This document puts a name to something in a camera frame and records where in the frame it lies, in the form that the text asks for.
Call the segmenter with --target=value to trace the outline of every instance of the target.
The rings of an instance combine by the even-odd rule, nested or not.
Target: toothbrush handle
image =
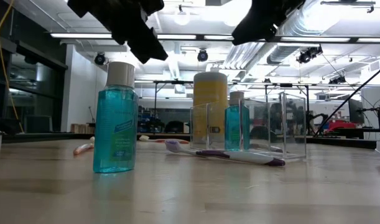
[[[276,159],[272,156],[267,156],[253,152],[238,152],[238,151],[217,151],[217,150],[202,150],[195,153],[197,156],[217,157],[221,159],[229,159],[239,162],[250,162],[253,164],[265,164],[269,166],[284,166],[285,161]]]

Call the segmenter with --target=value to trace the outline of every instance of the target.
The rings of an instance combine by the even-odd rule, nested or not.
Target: yellow cable
[[[4,16],[3,16],[2,20],[1,20],[0,29],[1,29],[2,25],[3,25],[3,23],[4,23],[4,20],[6,20],[6,17],[9,14],[9,12],[11,10],[11,7],[13,6],[13,3],[14,3],[14,0],[11,0],[9,7],[8,7],[6,13],[4,14]]]
[[[6,11],[5,15],[3,16],[2,21],[1,21],[1,24],[0,24],[0,27],[2,26],[2,23],[4,22],[4,19],[6,18],[6,16],[9,14],[9,10],[11,9],[11,6],[12,6],[13,2],[14,2],[14,0],[11,1],[10,6],[9,6],[9,9]],[[1,61],[2,61],[3,74],[4,74],[4,78],[6,79],[6,87],[7,87],[7,89],[10,91],[9,79],[8,79],[8,77],[7,77],[6,66],[5,66],[5,64],[4,64],[4,59],[3,59],[3,51],[2,51],[1,38],[0,38],[0,54],[1,54]],[[11,105],[12,105],[12,107],[13,107],[14,114],[15,114],[15,116],[16,116],[16,119],[19,121],[19,125],[20,125],[21,132],[24,132],[24,129],[22,128],[22,125],[21,125],[21,121],[20,121],[19,118],[18,118],[18,114],[17,114],[17,111],[16,111],[16,107],[14,106],[13,96],[12,96],[11,94],[10,94],[10,100],[11,100]]]

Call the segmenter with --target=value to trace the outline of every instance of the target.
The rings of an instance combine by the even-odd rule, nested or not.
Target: blue liquid
[[[111,85],[98,93],[93,171],[134,168],[138,96],[127,86]]]
[[[230,106],[225,111],[225,150],[239,151],[241,149],[241,136],[239,130],[242,128],[244,150],[249,149],[249,109],[243,106],[243,122],[239,117],[239,106]]]

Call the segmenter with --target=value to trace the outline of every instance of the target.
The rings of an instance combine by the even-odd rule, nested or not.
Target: blue bottle
[[[241,133],[243,134],[244,150],[249,149],[249,109],[242,105],[242,118],[239,113],[239,102],[243,100],[244,93],[234,91],[229,94],[229,108],[225,111],[225,150],[239,151],[241,149]]]
[[[106,88],[98,93],[94,172],[134,168],[138,99],[134,92],[133,65],[109,63]]]

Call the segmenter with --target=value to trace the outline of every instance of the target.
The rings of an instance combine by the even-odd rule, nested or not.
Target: yellow container
[[[224,142],[227,76],[219,72],[201,72],[194,76],[193,138],[206,143],[207,121],[210,141]]]

